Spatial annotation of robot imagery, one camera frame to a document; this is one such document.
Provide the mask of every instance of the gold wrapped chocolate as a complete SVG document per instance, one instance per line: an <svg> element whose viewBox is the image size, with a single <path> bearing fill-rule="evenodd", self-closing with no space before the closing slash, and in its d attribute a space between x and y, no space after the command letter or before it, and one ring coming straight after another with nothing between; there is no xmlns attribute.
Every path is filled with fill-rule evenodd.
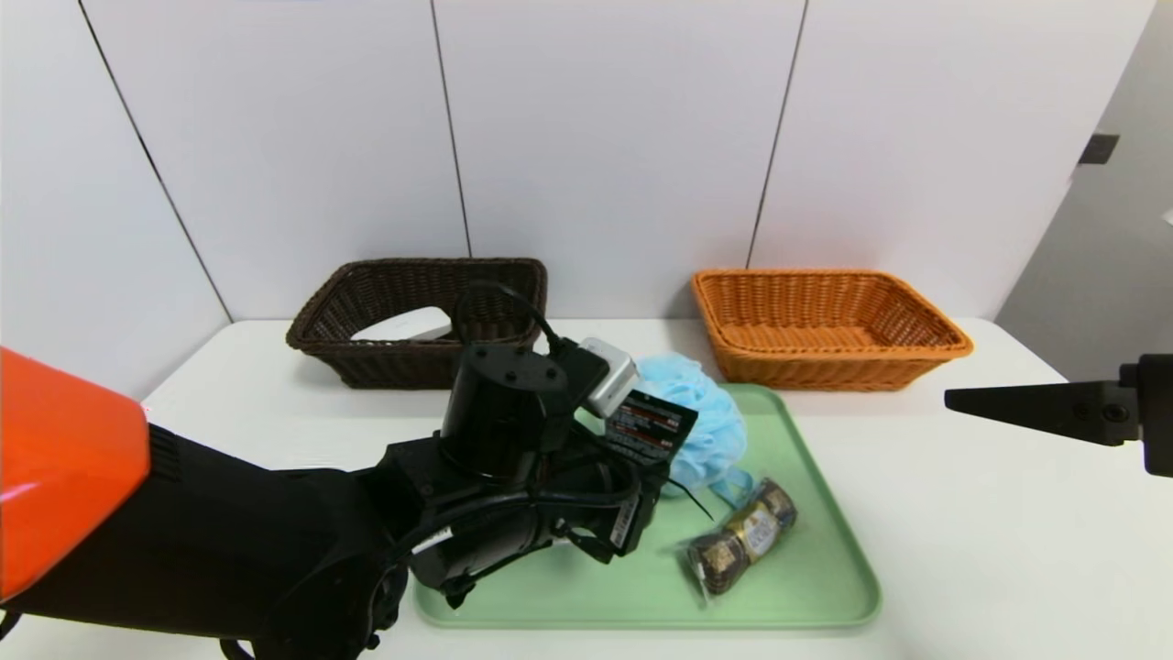
<svg viewBox="0 0 1173 660"><path fill-rule="evenodd" d="M686 557L706 596L733 587L794 526L798 510L781 487L764 478L750 502L712 533L692 539Z"/></svg>

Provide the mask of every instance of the white adapter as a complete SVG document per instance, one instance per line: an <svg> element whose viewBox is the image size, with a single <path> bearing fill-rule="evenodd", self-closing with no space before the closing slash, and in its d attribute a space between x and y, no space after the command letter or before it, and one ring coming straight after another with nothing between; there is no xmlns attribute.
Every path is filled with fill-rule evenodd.
<svg viewBox="0 0 1173 660"><path fill-rule="evenodd" d="M452 333L452 319L448 318L448 314L438 306L423 306L364 327L351 336L351 341L402 342L416 340L425 342L439 340L448 333Z"/></svg>
<svg viewBox="0 0 1173 660"><path fill-rule="evenodd" d="M591 415L599 420L606 420L615 415L616 410L619 410L623 400L628 399L631 390L639 383L639 370L636 369L636 361L631 360L631 356L625 352L595 338L583 340L578 347L605 360L610 368L603 382L583 403L583 408Z"/></svg>

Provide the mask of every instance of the cable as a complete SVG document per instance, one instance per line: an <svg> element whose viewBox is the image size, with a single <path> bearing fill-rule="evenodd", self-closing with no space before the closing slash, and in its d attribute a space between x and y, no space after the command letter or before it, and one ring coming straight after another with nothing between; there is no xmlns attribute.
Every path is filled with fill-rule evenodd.
<svg viewBox="0 0 1173 660"><path fill-rule="evenodd" d="M571 434L571 437L577 436L579 438L585 438L585 441L589 444L594 445L595 449L602 451L604 456L609 456L609 457L612 457L612 458L618 458L619 461L625 462L628 465L633 467L635 470L636 470L636 474L639 477L643 477L643 475L645 472L647 472L649 469L650 469L649 465L637 464L635 462L635 460L632 460L630 456L626 456L624 454L615 451L615 449L608 447L608 444L604 443L602 438L599 438L595 434L591 434L589 430L586 430L585 427L582 427L581 424L576 424L575 427L571 427L570 428L570 434ZM685 488L684 484L677 482L676 479L673 479L671 477L664 477L664 478L667 479L667 483L670 483L673 487L676 487L676 488L680 489L682 491L684 491L684 495L689 496L689 499L692 501L692 504L696 504L697 508L700 509L700 511L704 512L704 515L707 516L710 520L713 519L713 515L710 513L707 509L705 509L704 504L700 504L700 501L697 499L697 496L692 495L691 490L689 490L687 488Z"/></svg>
<svg viewBox="0 0 1173 660"><path fill-rule="evenodd" d="M4 619L0 620L0 639L8 637L8 633L11 633L12 630L15 628L16 624L20 621L20 617L21 617L20 612L4 613Z"/></svg>
<svg viewBox="0 0 1173 660"><path fill-rule="evenodd" d="M468 346L468 339L465 336L463 320L465 320L465 307L468 304L468 297L473 292L473 288L495 288L504 293L506 295L513 298L514 301L521 304L521 306L524 307L527 312L529 312L530 318L533 318L538 324L538 326L542 327L542 333L545 334L545 340L550 345L550 351L552 352L556 349L556 347L561 342L561 339L554 332L554 327L550 327L550 322L545 320L544 315L542 315L542 312L538 311L533 302L526 299L526 295L522 295L521 293L510 288L509 286L506 286L501 281L495 281L491 279L473 279L472 281L468 283L468 288L466 288L465 292L460 294L460 298L456 299L456 308L453 313L453 328L456 332L456 339L460 340L460 343L462 346L466 347Z"/></svg>
<svg viewBox="0 0 1173 660"><path fill-rule="evenodd" d="M252 654L242 648L240 642L235 639L222 639L221 653L226 660L253 660Z"/></svg>
<svg viewBox="0 0 1173 660"><path fill-rule="evenodd" d="M404 538L399 539L394 547L391 549L391 553L388 554L389 562L399 562L400 558L409 554L415 546L423 543L432 535L473 516L484 516L486 513L494 513L506 509L542 504L570 505L582 509L617 509L639 492L638 472L635 471L633 467L629 467L629 470L636 474L635 478L630 481L628 488L611 494L598 495L560 491L530 494L528 491L515 491L466 502L440 513L426 525L420 525L404 535Z"/></svg>

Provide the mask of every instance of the white wall panel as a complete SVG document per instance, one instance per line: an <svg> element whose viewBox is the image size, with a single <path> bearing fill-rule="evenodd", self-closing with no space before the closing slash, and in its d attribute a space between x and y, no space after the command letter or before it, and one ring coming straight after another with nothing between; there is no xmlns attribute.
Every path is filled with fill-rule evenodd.
<svg viewBox="0 0 1173 660"><path fill-rule="evenodd" d="M4 14L4 343L143 397L228 317L77 4Z"/></svg>
<svg viewBox="0 0 1173 660"><path fill-rule="evenodd" d="M1120 144L1078 168L997 318L1071 381L1173 353L1173 2L1157 4L1098 127Z"/></svg>
<svg viewBox="0 0 1173 660"><path fill-rule="evenodd" d="M801 0L435 5L475 256L543 259L563 317L745 265Z"/></svg>
<svg viewBox="0 0 1173 660"><path fill-rule="evenodd" d="M1152 7L812 0L751 265L880 267L992 318Z"/></svg>
<svg viewBox="0 0 1173 660"><path fill-rule="evenodd" d="M344 261L467 256L428 0L84 0L229 311Z"/></svg>

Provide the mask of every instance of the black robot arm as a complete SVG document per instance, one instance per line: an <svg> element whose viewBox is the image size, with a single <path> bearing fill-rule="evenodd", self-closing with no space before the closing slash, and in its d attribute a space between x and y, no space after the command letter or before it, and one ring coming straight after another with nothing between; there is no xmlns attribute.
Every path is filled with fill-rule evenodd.
<svg viewBox="0 0 1173 660"><path fill-rule="evenodd" d="M1116 447L1145 443L1145 470L1173 477L1173 355L1141 356L1117 381L948 390L950 410Z"/></svg>
<svg viewBox="0 0 1173 660"><path fill-rule="evenodd" d="M604 563L635 551L674 450L617 451L575 414L643 406L677 449L696 414L616 380L630 356L540 324L550 355L466 345L442 429L366 470L270 471L150 427L145 481L0 604L0 633L36 614L217 638L231 660L250 658L242 641L257 660L354 660L395 622L408 572L457 607L560 540Z"/></svg>

